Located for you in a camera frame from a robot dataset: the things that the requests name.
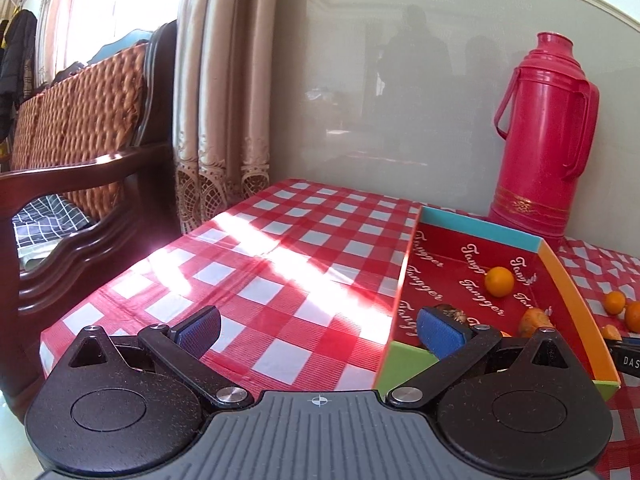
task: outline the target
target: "coat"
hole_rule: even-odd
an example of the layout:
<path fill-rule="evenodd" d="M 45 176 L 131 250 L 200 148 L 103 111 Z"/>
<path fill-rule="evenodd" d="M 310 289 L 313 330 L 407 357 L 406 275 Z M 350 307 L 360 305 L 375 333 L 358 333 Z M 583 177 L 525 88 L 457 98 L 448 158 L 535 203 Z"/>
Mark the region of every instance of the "coat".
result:
<path fill-rule="evenodd" d="M 14 106 L 18 109 L 24 100 L 25 67 L 33 67 L 37 23 L 30 10 L 21 10 L 4 35 L 6 47 L 0 65 L 0 142 L 12 129 Z"/>

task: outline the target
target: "orange box side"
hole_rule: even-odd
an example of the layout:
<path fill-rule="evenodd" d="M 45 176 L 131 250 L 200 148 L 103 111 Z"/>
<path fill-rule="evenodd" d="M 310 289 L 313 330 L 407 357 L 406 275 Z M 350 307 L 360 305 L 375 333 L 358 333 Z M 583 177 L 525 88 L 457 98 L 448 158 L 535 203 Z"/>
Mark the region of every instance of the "orange box side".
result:
<path fill-rule="evenodd" d="M 604 343 L 604 339 L 600 334 L 596 322 L 593 320 L 589 308 L 584 303 L 575 283 L 544 240 L 542 240 L 538 248 L 538 256 L 554 280 L 564 300 L 564 304 L 574 321 L 574 325 L 591 364 L 594 378 L 600 381 L 613 381 L 620 384 L 620 377 L 609 354 L 609 349 Z"/>

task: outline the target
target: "cardboard box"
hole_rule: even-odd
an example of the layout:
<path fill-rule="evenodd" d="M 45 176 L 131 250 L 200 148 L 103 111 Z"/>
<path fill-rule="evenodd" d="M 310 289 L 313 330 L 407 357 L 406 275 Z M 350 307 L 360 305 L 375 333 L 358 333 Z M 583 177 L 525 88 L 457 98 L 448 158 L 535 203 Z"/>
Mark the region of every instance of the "cardboard box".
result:
<path fill-rule="evenodd" d="M 493 298 L 484 289 L 492 267 L 516 278 L 510 295 Z M 402 264 L 385 357 L 374 387 L 386 393 L 437 359 L 422 348 L 415 331 L 418 311 L 448 303 L 472 324 L 484 323 L 517 336 L 524 311 L 547 311 L 594 384 L 607 400 L 620 387 L 609 350 L 571 277 L 537 236 L 424 206 L 416 215 Z"/>

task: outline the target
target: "checkered cloth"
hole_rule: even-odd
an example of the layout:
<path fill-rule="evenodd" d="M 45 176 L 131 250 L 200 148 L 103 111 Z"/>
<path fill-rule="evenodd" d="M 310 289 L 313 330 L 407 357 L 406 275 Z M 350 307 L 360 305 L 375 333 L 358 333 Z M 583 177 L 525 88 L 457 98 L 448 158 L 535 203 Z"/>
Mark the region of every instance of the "checkered cloth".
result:
<path fill-rule="evenodd" d="M 18 250 L 58 240 L 93 223 L 75 205 L 60 195 L 47 195 L 29 202 L 13 218 Z"/>
<path fill-rule="evenodd" d="M 591 309 L 598 326 L 615 325 L 623 336 L 629 333 L 624 314 L 608 316 L 602 306 L 604 295 L 624 292 L 630 300 L 640 300 L 640 260 L 568 238 L 558 252 L 564 268 Z M 640 380 L 620 374 L 622 387 L 609 401 L 613 433 L 596 470 L 607 480 L 640 480 Z"/>
<path fill-rule="evenodd" d="M 43 333 L 44 367 L 51 370 L 83 326 L 132 335 L 215 304 L 222 336 L 203 361 L 254 395 L 370 388 L 418 206 L 299 180 L 276 184 L 94 292 Z M 640 300 L 640 260 L 571 239 L 558 255 L 598 325 L 626 335 L 602 301 L 614 288 Z M 597 471 L 640 480 L 640 380 L 622 380 Z"/>

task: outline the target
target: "chair cushion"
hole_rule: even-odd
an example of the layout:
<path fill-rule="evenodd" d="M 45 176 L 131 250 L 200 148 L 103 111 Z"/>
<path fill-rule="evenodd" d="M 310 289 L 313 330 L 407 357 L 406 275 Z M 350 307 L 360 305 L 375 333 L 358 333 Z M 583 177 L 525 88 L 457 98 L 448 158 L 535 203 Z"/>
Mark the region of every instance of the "chair cushion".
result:
<path fill-rule="evenodd" d="M 43 101 L 44 94 L 39 94 L 23 102 L 20 106 L 11 155 L 12 170 L 25 170 L 29 167 L 31 143 L 35 137 Z"/>
<path fill-rule="evenodd" d="M 42 94 L 38 124 L 31 141 L 28 169 L 50 168 L 62 164 L 62 143 L 74 106 L 76 82 L 66 79 Z"/>
<path fill-rule="evenodd" d="M 125 49 L 69 79 L 76 82 L 75 103 L 62 143 L 62 164 L 85 162 L 129 145 L 143 110 L 145 51 L 145 45 Z M 101 219 L 121 193 L 116 183 L 65 195 L 92 218 Z"/>

